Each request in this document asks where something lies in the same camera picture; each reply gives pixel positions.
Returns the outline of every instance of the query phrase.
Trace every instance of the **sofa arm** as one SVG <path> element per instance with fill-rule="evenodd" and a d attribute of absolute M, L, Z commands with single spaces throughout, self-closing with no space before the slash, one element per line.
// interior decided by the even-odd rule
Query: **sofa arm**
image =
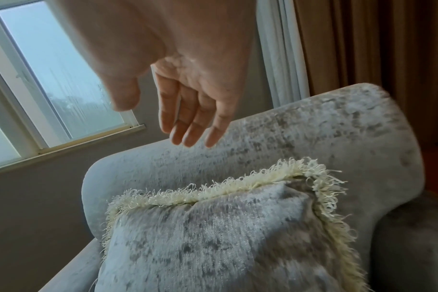
<path fill-rule="evenodd" d="M 102 246 L 92 240 L 39 292 L 93 292 L 102 261 Z"/>
<path fill-rule="evenodd" d="M 425 193 L 387 214 L 371 260 L 375 291 L 438 292 L 438 197 Z"/>

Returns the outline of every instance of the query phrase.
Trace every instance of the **finger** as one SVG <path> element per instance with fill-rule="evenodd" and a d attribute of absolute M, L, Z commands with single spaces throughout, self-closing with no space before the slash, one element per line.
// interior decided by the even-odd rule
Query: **finger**
<path fill-rule="evenodd" d="M 177 100 L 179 95 L 179 82 L 166 78 L 155 73 L 156 85 L 158 87 L 158 102 L 161 130 L 169 134 L 176 121 Z"/>
<path fill-rule="evenodd" d="M 182 143 L 186 147 L 192 147 L 201 138 L 206 128 L 214 118 L 216 112 L 216 101 L 204 93 L 198 94 L 199 107 L 196 110 L 195 118 L 185 133 Z"/>
<path fill-rule="evenodd" d="M 99 77 L 107 88 L 115 111 L 124 112 L 137 106 L 141 91 L 136 78 L 116 78 L 102 74 Z"/>
<path fill-rule="evenodd" d="M 209 130 L 208 137 L 205 141 L 205 146 L 208 148 L 213 147 L 224 136 L 225 131 L 229 127 L 230 122 L 233 119 L 233 114 L 236 110 L 236 103 L 216 103 L 217 111 L 214 117 L 213 126 Z"/>
<path fill-rule="evenodd" d="M 176 124 L 171 131 L 171 142 L 182 143 L 182 138 L 195 117 L 198 108 L 198 92 L 185 85 L 180 85 L 180 106 Z"/>

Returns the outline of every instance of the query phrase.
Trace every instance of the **cream fringe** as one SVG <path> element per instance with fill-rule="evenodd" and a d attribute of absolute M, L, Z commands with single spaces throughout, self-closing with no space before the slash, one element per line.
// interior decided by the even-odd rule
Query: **cream fringe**
<path fill-rule="evenodd" d="M 365 281 L 365 273 L 359 266 L 357 251 L 349 246 L 355 241 L 353 230 L 343 221 L 343 217 L 335 213 L 339 194 L 345 194 L 345 189 L 339 186 L 344 183 L 329 174 L 325 165 L 317 160 L 305 158 L 301 160 L 279 160 L 269 169 L 252 172 L 249 176 L 238 179 L 228 178 L 222 183 L 213 182 L 211 186 L 203 185 L 194 190 L 191 186 L 178 190 L 141 191 L 127 190 L 122 196 L 117 196 L 108 206 L 107 227 L 103 237 L 104 258 L 108 253 L 113 225 L 120 214 L 126 214 L 131 209 L 148 206 L 169 206 L 175 204 L 195 203 L 201 200 L 216 198 L 238 191 L 248 191 L 263 185 L 277 183 L 305 176 L 312 180 L 313 190 L 317 196 L 314 210 L 322 221 L 328 235 L 332 238 L 341 257 L 341 271 L 344 277 L 342 287 L 346 292 L 367 292 L 370 290 Z"/>

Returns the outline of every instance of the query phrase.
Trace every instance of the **gray pillow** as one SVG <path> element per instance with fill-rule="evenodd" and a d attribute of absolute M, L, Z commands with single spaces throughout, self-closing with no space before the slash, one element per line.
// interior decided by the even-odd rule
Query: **gray pillow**
<path fill-rule="evenodd" d="M 339 183 L 290 160 L 199 190 L 128 191 L 109 206 L 95 291 L 367 291 L 333 213 Z"/>

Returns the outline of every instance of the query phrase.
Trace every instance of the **gray wall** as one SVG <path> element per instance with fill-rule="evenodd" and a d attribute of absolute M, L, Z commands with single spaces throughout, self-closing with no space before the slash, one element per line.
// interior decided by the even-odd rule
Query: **gray wall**
<path fill-rule="evenodd" d="M 144 117 L 146 130 L 0 173 L 0 292 L 37 292 L 91 240 L 80 190 L 94 162 L 167 138 L 158 127 L 156 88 L 151 76 L 141 80 L 141 89 L 143 100 L 135 111 Z M 245 96 L 236 117 L 271 107 L 256 39 Z"/>

